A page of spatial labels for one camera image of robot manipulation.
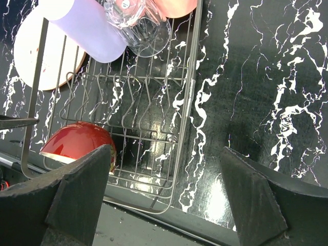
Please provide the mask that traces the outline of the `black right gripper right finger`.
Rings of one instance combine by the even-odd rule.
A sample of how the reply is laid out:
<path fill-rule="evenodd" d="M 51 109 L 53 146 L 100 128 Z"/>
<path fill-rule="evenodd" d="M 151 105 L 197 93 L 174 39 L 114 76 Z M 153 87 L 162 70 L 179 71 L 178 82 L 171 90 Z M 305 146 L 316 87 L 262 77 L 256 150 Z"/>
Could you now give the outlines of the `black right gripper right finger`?
<path fill-rule="evenodd" d="M 224 147 L 221 170 L 240 245 L 327 245 L 327 189 Z"/>

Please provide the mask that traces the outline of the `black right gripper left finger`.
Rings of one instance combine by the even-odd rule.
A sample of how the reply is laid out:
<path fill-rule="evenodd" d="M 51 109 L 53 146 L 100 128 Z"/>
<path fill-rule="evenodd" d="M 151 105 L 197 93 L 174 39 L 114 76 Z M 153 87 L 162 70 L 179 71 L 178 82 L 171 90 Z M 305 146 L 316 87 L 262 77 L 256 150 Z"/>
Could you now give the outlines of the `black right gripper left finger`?
<path fill-rule="evenodd" d="M 1 245 L 92 245 L 110 145 L 1 192 Z"/>

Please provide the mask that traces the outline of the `cream and pink plate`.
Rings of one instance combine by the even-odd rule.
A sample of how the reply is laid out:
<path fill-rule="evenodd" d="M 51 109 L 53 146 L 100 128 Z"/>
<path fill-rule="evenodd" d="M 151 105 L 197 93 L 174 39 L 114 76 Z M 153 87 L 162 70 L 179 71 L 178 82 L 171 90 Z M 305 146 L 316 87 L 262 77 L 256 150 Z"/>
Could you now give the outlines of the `cream and pink plate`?
<path fill-rule="evenodd" d="M 20 79 L 29 87 L 33 85 L 42 24 L 43 17 L 35 8 L 23 20 L 15 37 L 14 65 Z M 49 23 L 38 89 L 47 91 L 64 85 L 73 71 L 79 71 L 85 57 L 85 51 L 75 41 Z"/>

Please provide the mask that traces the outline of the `red floral bowl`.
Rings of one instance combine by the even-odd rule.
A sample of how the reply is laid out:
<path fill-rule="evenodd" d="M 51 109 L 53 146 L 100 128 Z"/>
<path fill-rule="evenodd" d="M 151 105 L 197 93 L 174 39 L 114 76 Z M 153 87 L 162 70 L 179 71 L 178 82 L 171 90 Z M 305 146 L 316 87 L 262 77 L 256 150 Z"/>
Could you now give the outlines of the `red floral bowl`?
<path fill-rule="evenodd" d="M 110 173 L 116 166 L 116 146 L 110 133 L 95 124 L 77 121 L 57 130 L 45 143 L 40 155 L 70 164 L 102 145 L 110 145 Z"/>

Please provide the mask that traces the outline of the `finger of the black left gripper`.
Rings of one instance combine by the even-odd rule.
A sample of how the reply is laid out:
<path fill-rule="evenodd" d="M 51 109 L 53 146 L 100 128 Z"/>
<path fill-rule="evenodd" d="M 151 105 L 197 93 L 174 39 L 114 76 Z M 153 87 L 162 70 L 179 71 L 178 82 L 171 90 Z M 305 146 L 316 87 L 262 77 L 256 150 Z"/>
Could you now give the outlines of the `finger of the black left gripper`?
<path fill-rule="evenodd" d="M 37 118 L 17 118 L 1 115 L 0 118 L 0 130 L 21 128 L 27 126 L 33 126 L 39 122 Z"/>

